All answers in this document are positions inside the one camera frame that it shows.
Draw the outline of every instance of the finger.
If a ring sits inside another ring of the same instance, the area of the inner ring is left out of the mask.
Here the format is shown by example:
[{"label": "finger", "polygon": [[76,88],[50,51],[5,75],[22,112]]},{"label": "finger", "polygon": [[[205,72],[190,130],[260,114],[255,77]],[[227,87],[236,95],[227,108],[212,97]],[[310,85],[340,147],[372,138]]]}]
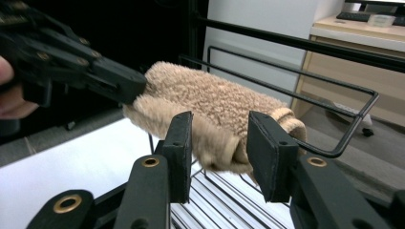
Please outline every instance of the finger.
[{"label": "finger", "polygon": [[28,116],[38,108],[38,104],[24,101],[19,107],[7,113],[0,114],[0,119],[20,119]]},{"label": "finger", "polygon": [[21,85],[12,87],[8,91],[0,94],[0,115],[16,109],[24,102]]},{"label": "finger", "polygon": [[11,64],[3,56],[0,56],[0,85],[5,84],[12,80],[14,70]]}]

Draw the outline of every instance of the beige towel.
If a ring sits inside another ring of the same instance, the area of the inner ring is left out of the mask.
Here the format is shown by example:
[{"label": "beige towel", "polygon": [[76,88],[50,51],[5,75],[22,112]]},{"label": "beige towel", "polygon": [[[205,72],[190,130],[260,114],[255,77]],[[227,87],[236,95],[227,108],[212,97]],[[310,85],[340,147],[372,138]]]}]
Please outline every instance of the beige towel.
[{"label": "beige towel", "polygon": [[157,62],[145,74],[148,84],[124,115],[164,139],[174,115],[193,113],[193,154],[206,170],[250,173],[246,148],[249,111],[272,116],[283,129],[307,139],[304,123],[285,103],[211,73]]}]

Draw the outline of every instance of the wooden desk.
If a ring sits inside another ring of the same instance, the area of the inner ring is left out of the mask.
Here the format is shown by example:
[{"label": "wooden desk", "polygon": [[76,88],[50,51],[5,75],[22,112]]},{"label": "wooden desk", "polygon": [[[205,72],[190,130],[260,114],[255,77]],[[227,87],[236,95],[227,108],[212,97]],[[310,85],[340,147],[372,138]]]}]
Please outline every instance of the wooden desk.
[{"label": "wooden desk", "polygon": [[[365,22],[336,19],[335,16],[314,23],[310,39],[342,47],[378,52],[405,58],[405,27],[371,27]],[[358,64],[315,52],[307,52],[303,69],[312,73],[373,89],[380,98],[371,115],[405,126],[405,74]],[[360,110],[368,96],[300,76],[300,94],[326,98]],[[305,114],[310,104],[294,100],[292,110],[298,117]]]}]

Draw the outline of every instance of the towel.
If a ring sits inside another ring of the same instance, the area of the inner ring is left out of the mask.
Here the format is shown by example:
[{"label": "towel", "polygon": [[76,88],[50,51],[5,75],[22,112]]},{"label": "towel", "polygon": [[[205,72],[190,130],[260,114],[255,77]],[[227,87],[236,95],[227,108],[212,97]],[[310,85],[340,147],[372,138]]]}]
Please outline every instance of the towel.
[{"label": "towel", "polygon": [[250,111],[273,117],[291,136],[307,140],[307,132],[286,103],[200,70],[156,62],[145,74],[146,89],[124,116],[165,139],[174,115],[191,111],[193,155],[205,170],[251,174],[246,153]]}]

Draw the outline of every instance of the wire rack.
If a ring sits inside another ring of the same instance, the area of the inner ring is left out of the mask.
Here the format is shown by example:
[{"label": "wire rack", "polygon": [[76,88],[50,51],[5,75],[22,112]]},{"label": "wire rack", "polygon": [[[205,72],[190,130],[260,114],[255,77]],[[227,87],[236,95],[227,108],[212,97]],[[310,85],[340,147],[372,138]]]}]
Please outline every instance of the wire rack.
[{"label": "wire rack", "polygon": [[[294,69],[290,66],[269,62],[243,53],[226,50],[221,47],[207,47],[207,60],[202,61],[198,57],[198,47],[200,47],[200,44],[198,44],[198,33],[201,32],[201,28],[202,30],[209,27],[217,30],[229,31],[305,51],[318,52],[336,58],[405,73],[404,59],[322,44],[307,39],[268,31],[254,30],[203,18],[199,14],[197,2],[197,0],[184,2],[184,41],[188,40],[188,43],[185,45],[187,48],[184,50],[184,53],[186,54],[181,54],[179,56],[179,63],[197,70],[207,70],[210,72],[211,69],[215,69],[223,73],[228,73],[275,92],[289,95],[294,99],[303,100],[309,104],[323,108],[326,111],[349,117],[352,122],[350,122],[346,132],[342,135],[340,140],[338,140],[336,146],[332,150],[328,151],[320,149],[308,142],[294,139],[299,147],[316,155],[330,158],[341,156],[360,122],[378,99],[378,93],[367,88],[334,80],[324,75],[309,73],[301,69]],[[297,73],[300,77],[310,77],[342,88],[354,90],[360,94],[364,94],[369,99],[364,103],[364,106],[361,109],[358,109],[358,113],[353,113],[333,106],[329,102],[292,92],[255,79],[251,76],[236,73],[230,69],[215,65],[211,63],[211,53],[213,51],[235,55],[283,71]],[[246,175],[230,174],[228,172],[207,172],[199,166],[196,160],[193,162],[192,171],[193,176],[189,203],[171,204],[171,225],[173,228],[294,228],[289,212],[289,203],[265,202],[259,187],[251,181],[250,177]]]},{"label": "wire rack", "polygon": [[[209,57],[212,50],[234,54],[242,58],[267,64],[285,71],[299,73],[301,75],[306,75],[308,77],[326,81],[331,84],[336,84],[341,87],[350,88],[363,94],[368,94],[370,99],[366,102],[358,114],[354,114],[331,106],[329,103],[318,101],[311,97],[259,81],[247,75],[235,73],[229,69],[213,65],[210,63]],[[344,133],[343,137],[337,143],[335,148],[331,151],[319,149],[318,147],[308,144],[307,142],[295,139],[300,147],[326,157],[337,157],[343,153],[362,117],[366,115],[367,111],[378,98],[378,93],[369,89],[329,79],[322,75],[307,73],[291,67],[267,62],[214,46],[208,47],[207,62],[187,55],[180,55],[179,60],[180,63],[186,60],[200,66],[205,66],[207,67],[206,69],[208,72],[210,69],[216,69],[225,73],[230,73],[236,77],[262,85],[268,89],[280,92],[282,94],[287,94],[297,99],[305,100],[326,110],[352,117],[352,123],[349,125],[350,127]],[[153,152],[153,142],[151,136],[150,141],[151,151]],[[294,224],[289,213],[289,204],[265,202],[260,188],[254,184],[247,175],[235,175],[228,172],[208,172],[200,167],[197,160],[193,161],[192,171],[193,175],[189,202],[186,204],[171,204],[172,228],[294,228]]]}]

